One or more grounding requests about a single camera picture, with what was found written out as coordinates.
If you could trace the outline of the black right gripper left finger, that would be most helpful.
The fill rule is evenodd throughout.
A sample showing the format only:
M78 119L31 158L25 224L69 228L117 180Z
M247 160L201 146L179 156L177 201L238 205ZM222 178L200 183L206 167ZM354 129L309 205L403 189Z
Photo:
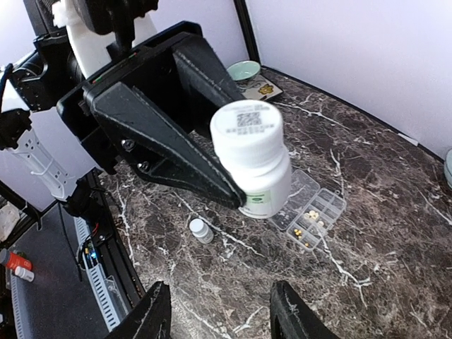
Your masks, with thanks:
M157 281L106 339L171 338L171 322L170 287Z

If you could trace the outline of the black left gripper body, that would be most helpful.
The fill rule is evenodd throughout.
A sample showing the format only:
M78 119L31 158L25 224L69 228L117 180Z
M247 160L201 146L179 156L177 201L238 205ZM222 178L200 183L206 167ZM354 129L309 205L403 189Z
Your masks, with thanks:
M116 164L125 159L92 115L90 100L117 83L138 88L189 136L207 135L212 104L184 86L172 53L173 46L190 35L203 38L200 26L190 22L172 26L81 81L57 102L64 123L107 173L114 174Z

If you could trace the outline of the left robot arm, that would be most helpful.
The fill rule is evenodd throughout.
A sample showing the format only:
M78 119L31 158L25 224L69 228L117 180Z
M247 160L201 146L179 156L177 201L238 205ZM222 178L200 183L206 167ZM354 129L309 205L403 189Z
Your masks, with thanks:
M150 16L157 31L183 20L198 23L225 66L248 57L233 1L160 1L158 10ZM24 3L2 1L1 65L14 63L30 53L35 37ZM55 109L33 113L30 118L39 140L71 174L85 174L95 166ZM6 151L1 152L1 181L38 211L54 201L47 187Z

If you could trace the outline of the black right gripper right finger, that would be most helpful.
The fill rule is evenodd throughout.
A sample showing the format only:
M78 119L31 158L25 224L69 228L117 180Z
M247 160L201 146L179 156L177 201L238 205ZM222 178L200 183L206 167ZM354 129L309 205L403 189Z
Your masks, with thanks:
M285 280L270 289L270 331L271 338L338 339Z

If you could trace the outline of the clear plastic pill organizer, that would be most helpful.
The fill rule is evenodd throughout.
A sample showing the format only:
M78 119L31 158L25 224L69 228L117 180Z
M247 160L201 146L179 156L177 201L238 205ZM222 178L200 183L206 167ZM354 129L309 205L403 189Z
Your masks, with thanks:
M322 188L300 169L292 173L291 192L270 222L305 251L313 251L346 209L337 193Z

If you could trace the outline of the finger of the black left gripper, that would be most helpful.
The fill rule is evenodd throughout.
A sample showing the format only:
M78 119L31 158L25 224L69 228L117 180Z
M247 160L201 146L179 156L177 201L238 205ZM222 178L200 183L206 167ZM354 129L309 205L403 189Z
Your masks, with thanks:
M117 83L90 100L90 111L141 179L228 208L246 202L227 170L138 88Z
M172 48L179 77L190 93L214 106L244 99L226 68L207 40L190 35Z

